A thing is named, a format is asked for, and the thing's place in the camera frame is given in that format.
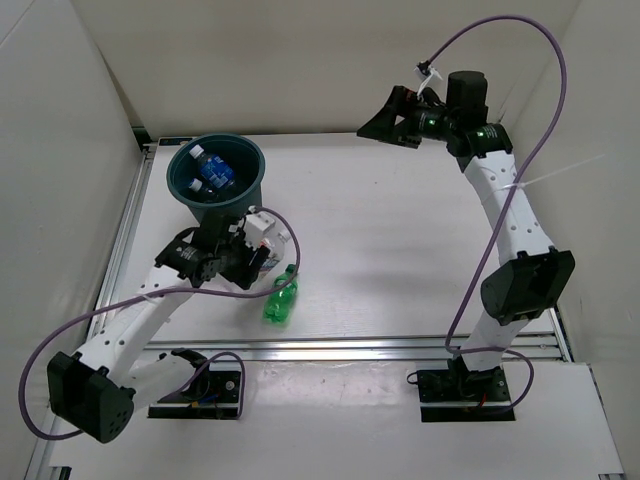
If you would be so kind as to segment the green plastic soda bottle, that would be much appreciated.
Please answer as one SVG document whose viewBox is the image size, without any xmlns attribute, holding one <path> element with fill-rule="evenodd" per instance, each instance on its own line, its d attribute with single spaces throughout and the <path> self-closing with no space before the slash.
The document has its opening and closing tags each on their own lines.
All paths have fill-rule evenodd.
<svg viewBox="0 0 640 480">
<path fill-rule="evenodd" d="M 285 287 L 268 297 L 263 309 L 263 320 L 270 324 L 286 324 L 295 305 L 297 293 L 298 280 L 294 276 Z"/>
</svg>

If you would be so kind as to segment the clear unlabelled plastic bottle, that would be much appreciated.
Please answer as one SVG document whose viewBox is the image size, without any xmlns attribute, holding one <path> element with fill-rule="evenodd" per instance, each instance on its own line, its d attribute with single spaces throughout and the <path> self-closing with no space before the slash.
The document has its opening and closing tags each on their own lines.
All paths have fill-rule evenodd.
<svg viewBox="0 0 640 480">
<path fill-rule="evenodd" d="M 193 178 L 188 188 L 201 203 L 219 203 L 224 201 L 224 196 L 210 183 Z"/>
</svg>

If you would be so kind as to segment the clear bottle orange blue label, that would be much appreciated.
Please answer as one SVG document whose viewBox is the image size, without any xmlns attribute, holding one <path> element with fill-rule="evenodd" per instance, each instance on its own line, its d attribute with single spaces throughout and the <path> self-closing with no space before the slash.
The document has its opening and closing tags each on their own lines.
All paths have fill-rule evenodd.
<svg viewBox="0 0 640 480">
<path fill-rule="evenodd" d="M 258 280 L 262 281 L 284 258 L 287 243 L 291 240 L 291 233 L 287 229 L 271 230 L 262 239 L 261 246 L 269 249 L 269 254 L 258 273 Z"/>
</svg>

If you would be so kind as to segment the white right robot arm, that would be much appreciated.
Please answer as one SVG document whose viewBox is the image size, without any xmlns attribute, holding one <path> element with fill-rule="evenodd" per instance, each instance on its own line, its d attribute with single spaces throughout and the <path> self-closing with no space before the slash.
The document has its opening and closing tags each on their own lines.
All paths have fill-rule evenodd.
<svg viewBox="0 0 640 480">
<path fill-rule="evenodd" d="M 449 387 L 470 400 L 486 384 L 514 338 L 558 300 L 575 268 L 573 254 L 559 250 L 544 232 L 518 184 L 513 145 L 505 128 L 488 120 L 488 82 L 478 71 L 449 75 L 444 99 L 428 86 L 395 86 L 381 110 L 358 136 L 413 148 L 422 140 L 445 143 L 473 187 L 492 228 L 489 249 L 498 268 L 476 276 L 483 312 L 451 363 Z"/>
</svg>

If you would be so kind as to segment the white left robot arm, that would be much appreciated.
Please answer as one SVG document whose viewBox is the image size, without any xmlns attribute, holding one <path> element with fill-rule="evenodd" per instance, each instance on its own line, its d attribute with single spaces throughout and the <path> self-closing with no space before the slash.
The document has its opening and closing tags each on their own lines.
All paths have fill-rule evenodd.
<svg viewBox="0 0 640 480">
<path fill-rule="evenodd" d="M 73 354 L 57 353 L 47 365 L 53 412 L 101 443 L 119 436 L 134 412 L 180 392 L 188 400 L 206 395 L 206 359 L 176 349 L 145 365 L 139 355 L 171 315 L 204 283 L 222 276 L 243 290 L 281 247 L 275 219 L 264 211 L 242 217 L 214 214 L 178 233 L 156 256 L 139 287 L 140 301 L 117 310 L 112 320 Z"/>
</svg>

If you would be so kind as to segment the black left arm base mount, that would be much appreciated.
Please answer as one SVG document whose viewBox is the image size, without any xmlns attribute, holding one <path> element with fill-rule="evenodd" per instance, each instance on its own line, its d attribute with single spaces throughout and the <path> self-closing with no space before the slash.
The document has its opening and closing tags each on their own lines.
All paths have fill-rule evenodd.
<svg viewBox="0 0 640 480">
<path fill-rule="evenodd" d="M 206 358 L 188 349 L 173 350 L 171 354 L 187 360 L 196 376 L 186 387 L 150 405 L 149 419 L 226 421 L 242 417 L 246 365 L 238 354 L 223 351 Z"/>
</svg>

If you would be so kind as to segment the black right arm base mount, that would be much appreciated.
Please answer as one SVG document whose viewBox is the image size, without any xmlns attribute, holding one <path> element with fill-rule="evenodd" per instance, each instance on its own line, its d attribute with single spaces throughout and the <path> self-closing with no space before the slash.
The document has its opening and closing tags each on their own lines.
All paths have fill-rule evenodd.
<svg viewBox="0 0 640 480">
<path fill-rule="evenodd" d="M 418 388 L 423 423 L 511 422 L 511 406 L 504 369 L 469 371 L 461 359 L 448 360 L 444 369 L 422 369 L 406 377 Z"/>
</svg>

